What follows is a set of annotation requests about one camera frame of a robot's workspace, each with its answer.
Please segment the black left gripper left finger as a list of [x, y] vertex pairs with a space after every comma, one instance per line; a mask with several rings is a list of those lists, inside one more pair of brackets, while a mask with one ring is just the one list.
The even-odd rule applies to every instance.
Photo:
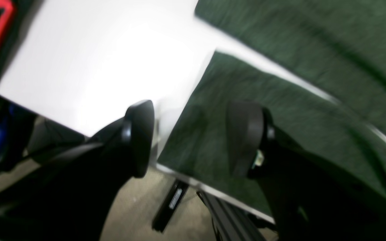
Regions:
[[125, 115], [95, 133], [90, 143], [103, 144], [101, 157], [122, 172], [142, 178], [149, 165], [155, 111], [151, 100], [127, 108]]

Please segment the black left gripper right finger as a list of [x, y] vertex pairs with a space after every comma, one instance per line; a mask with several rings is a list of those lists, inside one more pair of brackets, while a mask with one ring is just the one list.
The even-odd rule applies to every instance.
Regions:
[[226, 109], [226, 138], [230, 174], [255, 179], [263, 172], [276, 142], [268, 108], [253, 101], [232, 100]]

